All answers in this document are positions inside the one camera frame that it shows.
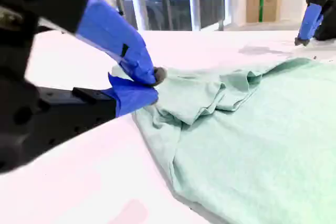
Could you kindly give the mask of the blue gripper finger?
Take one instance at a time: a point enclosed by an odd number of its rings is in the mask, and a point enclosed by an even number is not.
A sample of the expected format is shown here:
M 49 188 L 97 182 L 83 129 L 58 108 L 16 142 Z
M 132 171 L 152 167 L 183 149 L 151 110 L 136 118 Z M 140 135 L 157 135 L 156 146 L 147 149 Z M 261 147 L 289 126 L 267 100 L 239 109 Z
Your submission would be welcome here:
M 113 58 L 133 81 L 156 86 L 165 69 L 155 67 L 141 35 L 105 0 L 1 0 L 1 33 L 31 39 L 44 19 Z
M 323 15 L 320 15 L 319 16 L 319 19 L 317 20 L 317 23 L 316 23 L 316 28 L 315 28 L 315 32 L 313 34 L 314 37 L 320 37 L 322 32 L 323 32 L 323 19 L 324 19 L 324 16 Z
M 322 15 L 322 6 L 314 3 L 310 3 L 307 6 L 298 36 L 295 38 L 296 46 L 306 46 L 310 42 L 320 15 Z
M 105 90 L 40 87 L 33 127 L 20 148 L 21 161 L 32 161 L 73 137 L 158 100 L 153 87 L 112 75 L 108 79 L 111 87 Z

